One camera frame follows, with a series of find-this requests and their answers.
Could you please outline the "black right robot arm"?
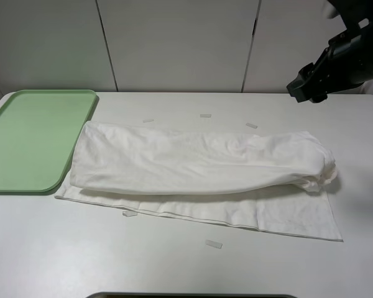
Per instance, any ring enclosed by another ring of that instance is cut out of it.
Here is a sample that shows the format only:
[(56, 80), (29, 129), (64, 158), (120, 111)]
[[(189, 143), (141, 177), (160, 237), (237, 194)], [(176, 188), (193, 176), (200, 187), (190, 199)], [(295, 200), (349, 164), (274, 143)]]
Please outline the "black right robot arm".
[(327, 17), (340, 16), (346, 30), (328, 41), (315, 63), (287, 85), (297, 102), (319, 103), (331, 93), (373, 80), (373, 1), (326, 1)]

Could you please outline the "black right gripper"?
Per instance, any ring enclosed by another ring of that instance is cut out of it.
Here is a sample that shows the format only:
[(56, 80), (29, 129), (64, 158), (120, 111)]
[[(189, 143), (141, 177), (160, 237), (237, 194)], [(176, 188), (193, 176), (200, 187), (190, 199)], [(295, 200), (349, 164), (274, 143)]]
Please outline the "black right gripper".
[(353, 38), (333, 41), (315, 63), (304, 66), (287, 85), (297, 102), (320, 103), (329, 94), (373, 80), (373, 22)]

